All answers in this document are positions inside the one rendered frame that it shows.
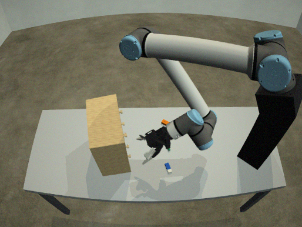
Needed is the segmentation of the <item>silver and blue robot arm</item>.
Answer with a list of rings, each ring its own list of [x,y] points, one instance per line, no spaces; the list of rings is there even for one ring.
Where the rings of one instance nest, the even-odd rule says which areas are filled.
[[[282,33],[278,30],[264,31],[253,38],[255,44],[246,47],[165,35],[151,27],[141,26],[124,36],[119,49],[131,61],[140,57],[157,59],[191,109],[166,124],[166,129],[175,140],[188,134],[196,147],[203,151],[213,144],[217,115],[208,108],[179,61],[247,74],[250,80],[258,81],[271,94],[282,94],[293,89],[296,79],[291,71]]]

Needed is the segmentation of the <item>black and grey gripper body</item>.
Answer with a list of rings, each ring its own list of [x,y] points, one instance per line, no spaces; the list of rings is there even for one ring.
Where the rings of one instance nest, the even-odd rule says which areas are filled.
[[[152,132],[151,132],[152,131]],[[165,143],[165,139],[169,138],[170,140],[172,140],[173,138],[169,135],[166,127],[161,127],[160,129],[158,129],[157,131],[155,131],[154,129],[152,129],[151,133],[147,132],[145,135],[146,137],[146,142],[147,145],[151,148],[159,148],[159,147],[163,147],[164,143]],[[166,132],[165,132],[166,131]],[[159,132],[159,133],[158,133]],[[149,133],[149,134],[148,134]],[[168,136],[168,137],[167,137]]]

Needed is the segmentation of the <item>light wooden chest of drawers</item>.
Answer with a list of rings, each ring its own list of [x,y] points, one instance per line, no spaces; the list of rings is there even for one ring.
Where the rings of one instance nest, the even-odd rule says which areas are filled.
[[[116,94],[86,100],[89,149],[103,176],[131,172]]]

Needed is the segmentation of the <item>blue and white eraser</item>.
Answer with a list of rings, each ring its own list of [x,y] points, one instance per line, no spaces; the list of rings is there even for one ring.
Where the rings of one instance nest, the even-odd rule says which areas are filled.
[[[165,167],[166,167],[168,173],[172,172],[169,163],[165,163]]]

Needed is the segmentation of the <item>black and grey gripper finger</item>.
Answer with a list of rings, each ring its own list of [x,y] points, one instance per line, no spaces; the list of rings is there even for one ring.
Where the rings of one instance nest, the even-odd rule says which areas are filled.
[[[156,149],[151,149],[149,152],[145,152],[144,156],[146,157],[146,160],[142,164],[145,164],[146,162],[150,161],[153,159],[155,156],[159,154],[161,151],[162,147],[156,148]]]
[[[143,135],[139,135],[140,137],[139,138],[136,138],[137,140],[146,140],[145,136]]]

